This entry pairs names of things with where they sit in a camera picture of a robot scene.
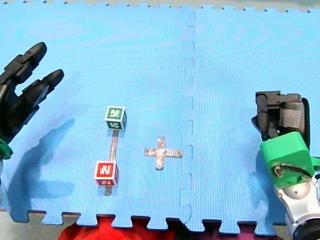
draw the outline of red fabric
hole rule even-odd
[[[174,240],[173,231],[148,230],[136,223],[133,228],[123,229],[111,226],[113,219],[98,218],[98,227],[73,224],[62,231],[58,240]]]

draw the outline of letter on block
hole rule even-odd
[[[116,161],[97,161],[94,179],[100,186],[116,186],[118,183],[118,167]]]

